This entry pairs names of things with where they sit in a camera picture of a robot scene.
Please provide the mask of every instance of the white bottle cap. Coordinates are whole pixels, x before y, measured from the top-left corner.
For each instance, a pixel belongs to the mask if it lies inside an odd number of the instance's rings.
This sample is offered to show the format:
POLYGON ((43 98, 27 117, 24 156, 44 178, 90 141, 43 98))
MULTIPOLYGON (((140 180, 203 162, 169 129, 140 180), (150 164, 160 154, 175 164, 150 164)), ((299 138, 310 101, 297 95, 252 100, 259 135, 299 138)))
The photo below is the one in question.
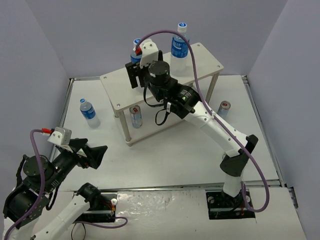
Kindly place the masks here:
POLYGON ((87 103, 87 100, 84 99, 84 98, 81 98, 81 99, 80 99, 80 103, 81 103, 81 104, 86 104, 86 103, 87 103))
POLYGON ((180 22, 178 24, 178 33, 185 33, 187 31, 187 24, 185 22, 180 22))
POLYGON ((140 38, 136 38, 134 41, 133 41, 133 47, 135 48, 138 44, 138 42, 140 42, 140 38))

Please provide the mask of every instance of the silver can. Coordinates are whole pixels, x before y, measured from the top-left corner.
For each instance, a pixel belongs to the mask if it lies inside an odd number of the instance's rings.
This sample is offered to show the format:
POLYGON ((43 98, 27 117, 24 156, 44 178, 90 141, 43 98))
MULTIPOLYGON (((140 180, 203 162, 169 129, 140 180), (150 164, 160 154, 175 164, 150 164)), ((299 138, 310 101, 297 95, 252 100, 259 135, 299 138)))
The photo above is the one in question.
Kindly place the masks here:
POLYGON ((231 103, 228 102, 228 101, 222 101, 220 103, 220 106, 219 106, 219 109, 218 111, 216 112, 222 119, 225 119, 228 112, 229 112, 229 109, 231 108, 231 103))
POLYGON ((142 125, 142 115, 141 115, 141 109, 138 105, 132 106, 129 109, 130 116, 131 116, 131 122, 132 126, 135 129, 138 129, 142 125))

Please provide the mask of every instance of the plastic bottle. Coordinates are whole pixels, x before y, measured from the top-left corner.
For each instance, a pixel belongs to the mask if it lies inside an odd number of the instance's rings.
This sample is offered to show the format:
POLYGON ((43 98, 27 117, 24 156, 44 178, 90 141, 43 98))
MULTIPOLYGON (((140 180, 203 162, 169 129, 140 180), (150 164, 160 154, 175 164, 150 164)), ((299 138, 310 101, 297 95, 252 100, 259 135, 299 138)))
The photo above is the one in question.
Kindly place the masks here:
MULTIPOLYGON (((181 33, 189 42, 187 35, 187 24, 180 22, 178 24, 178 33, 181 33)), ((170 72, 174 76, 182 76, 187 66, 188 46, 183 39, 177 35, 173 35, 171 43, 171 61, 170 72)))
POLYGON ((84 98, 80 99, 80 111, 90 128, 95 129, 100 126, 100 120, 96 115, 94 107, 84 98))
POLYGON ((140 41, 141 39, 140 38, 137 38, 133 41, 133 50, 131 51, 131 54, 130 54, 130 57, 131 57, 131 62, 133 64, 135 63, 138 63, 140 62, 141 58, 142 58, 142 54, 140 54, 139 56, 136 55, 136 52, 135 52, 135 48, 136 48, 136 45, 138 44, 138 42, 140 41))

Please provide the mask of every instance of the purple cable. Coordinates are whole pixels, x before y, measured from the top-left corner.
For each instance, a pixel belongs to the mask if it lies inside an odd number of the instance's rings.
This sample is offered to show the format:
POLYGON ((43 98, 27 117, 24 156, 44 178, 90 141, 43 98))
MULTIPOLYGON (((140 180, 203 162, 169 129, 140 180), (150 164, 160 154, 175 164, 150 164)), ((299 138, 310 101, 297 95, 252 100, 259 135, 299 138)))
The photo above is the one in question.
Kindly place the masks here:
POLYGON ((114 219, 123 219, 123 220, 125 220, 125 223, 120 224, 118 226, 103 226, 103 225, 99 225, 99 224, 87 222, 87 221, 75 221, 74 224, 87 224, 87 225, 91 225, 91 226, 102 228, 102 229, 119 229, 119 228, 122 228, 123 226, 127 225, 127 223, 128 223, 128 219, 124 216, 116 216, 116 217, 114 217, 114 219))
POLYGON ((36 145, 36 141, 35 141, 35 137, 34 137, 34 133, 43 133, 42 130, 40 129, 34 129, 30 132, 30 140, 31 140, 31 144, 34 150, 34 154, 35 154, 35 158, 36 161, 38 163, 39 166, 39 171, 40 171, 40 179, 41 179, 41 186, 40 186, 40 191, 38 194, 38 197, 36 198, 34 204, 32 205, 32 207, 29 209, 29 211, 27 211, 21 218, 19 218, 11 227, 9 227, 9 229, 6 231, 5 235, 4 235, 4 240, 8 240, 12 230, 18 225, 20 224, 23 219, 27 218, 33 210, 35 210, 36 206, 40 203, 41 198, 45 192, 45 172, 44 172, 44 167, 43 164, 41 162, 41 158, 40 158, 40 154, 36 145))
MULTIPOLYGON (((147 34, 143 38, 141 38, 141 40, 135 46, 135 49, 137 50, 139 48, 140 44, 144 40, 150 38, 153 35, 157 35, 157 34, 174 34, 174 35, 177 35, 180 38, 182 38, 182 40, 184 40, 184 42, 187 44, 188 49, 190 51, 191 59, 192 59, 193 75, 194 75, 194 81, 195 81, 196 89, 198 90, 198 94, 200 96, 200 99, 201 99, 201 102, 202 102, 204 108, 212 116, 211 109, 208 106, 208 104, 206 103, 206 100, 205 100, 204 96, 202 95, 202 93, 200 91, 200 86, 199 86, 198 77, 197 77, 196 60, 195 60, 194 52, 193 52, 193 50, 191 48, 191 45, 190 45, 189 41, 185 38, 185 36, 183 36, 179 32, 172 31, 172 30, 154 31, 154 32, 151 32, 151 33, 147 34)), ((260 212, 264 211, 267 208, 268 204, 269 204, 270 193, 269 193, 269 187, 268 187, 267 180, 266 180, 264 174, 262 173, 257 161, 250 154, 250 152, 245 148, 245 146, 243 146, 241 144, 241 142, 229 131, 229 129, 217 117, 214 117, 214 119, 220 124, 220 126, 230 135, 230 137, 240 146, 240 148, 242 148, 242 150, 245 152, 245 154, 251 159, 253 165, 255 166, 256 170, 258 171, 258 173, 259 173, 259 175, 260 175, 260 177, 262 179, 262 182, 263 182, 263 185, 264 185, 264 188, 265 188, 265 203, 264 203, 263 207, 260 208, 260 209, 254 209, 251 206, 249 206, 249 203, 247 202, 247 198, 246 198, 246 186, 245 186, 245 183, 243 181, 241 182, 242 197, 243 197, 246 209, 248 209, 251 212, 255 212, 255 213, 260 213, 260 212)))

